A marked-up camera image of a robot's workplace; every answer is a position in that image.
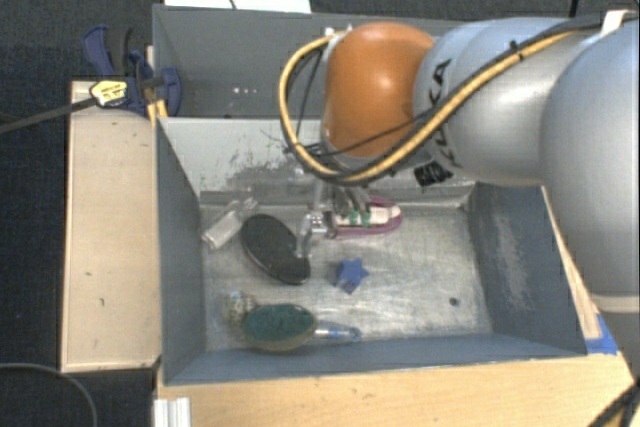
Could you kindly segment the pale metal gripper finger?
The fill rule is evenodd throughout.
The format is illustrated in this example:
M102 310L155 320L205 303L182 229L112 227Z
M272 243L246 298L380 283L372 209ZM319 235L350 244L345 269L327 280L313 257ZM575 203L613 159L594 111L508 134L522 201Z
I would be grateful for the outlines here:
M311 257L314 220L310 213L302 218L297 231L296 255L299 258Z

